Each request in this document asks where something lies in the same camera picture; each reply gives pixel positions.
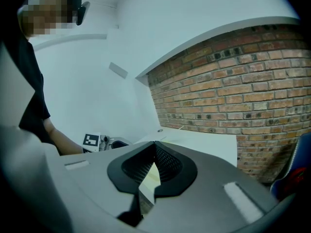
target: gray machine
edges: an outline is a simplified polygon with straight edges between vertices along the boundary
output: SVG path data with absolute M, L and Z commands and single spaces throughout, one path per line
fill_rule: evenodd
M 0 139 L 9 185 L 54 232 L 263 232 L 292 199 L 278 204 L 227 161 L 173 144 L 59 156 L 55 146 L 18 128 L 0 127 Z M 138 186 L 153 162 L 161 186 L 142 219 Z

